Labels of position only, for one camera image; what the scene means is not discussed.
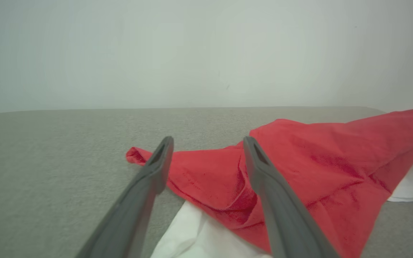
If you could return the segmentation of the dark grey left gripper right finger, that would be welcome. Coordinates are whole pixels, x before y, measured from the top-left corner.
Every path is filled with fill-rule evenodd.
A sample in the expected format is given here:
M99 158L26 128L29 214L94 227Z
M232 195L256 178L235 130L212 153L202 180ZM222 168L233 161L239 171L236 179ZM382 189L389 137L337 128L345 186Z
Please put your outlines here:
M261 199L273 257L338 258L335 248L257 140L244 137L243 148L252 189Z

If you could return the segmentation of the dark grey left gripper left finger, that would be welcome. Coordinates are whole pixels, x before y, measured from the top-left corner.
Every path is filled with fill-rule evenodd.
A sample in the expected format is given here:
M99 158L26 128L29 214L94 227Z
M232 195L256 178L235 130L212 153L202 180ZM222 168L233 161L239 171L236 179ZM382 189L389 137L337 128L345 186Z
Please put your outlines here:
M157 195L167 185L174 151L165 137L77 254L78 258L139 258Z

